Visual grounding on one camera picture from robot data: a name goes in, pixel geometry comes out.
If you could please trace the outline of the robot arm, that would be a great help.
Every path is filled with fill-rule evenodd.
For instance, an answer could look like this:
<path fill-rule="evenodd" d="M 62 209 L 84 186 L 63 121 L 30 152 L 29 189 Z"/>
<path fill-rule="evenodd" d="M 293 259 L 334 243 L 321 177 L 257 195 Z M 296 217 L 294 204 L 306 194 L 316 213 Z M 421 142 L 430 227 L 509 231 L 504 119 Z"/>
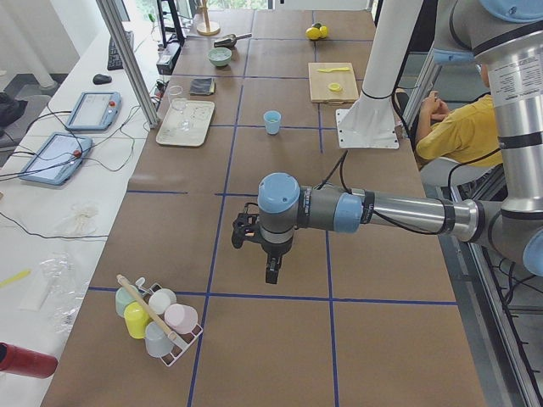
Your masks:
<path fill-rule="evenodd" d="M 260 182 L 254 224 L 233 223 L 232 243 L 259 243 L 266 281 L 278 279 L 298 228 L 353 233 L 363 224 L 451 234 L 493 248 L 534 275 L 542 272 L 542 4 L 441 1 L 434 49 L 467 54 L 490 71 L 495 113 L 492 153 L 501 156 L 508 194 L 501 202 L 407 198 L 322 183 L 302 187 L 289 174 Z"/>

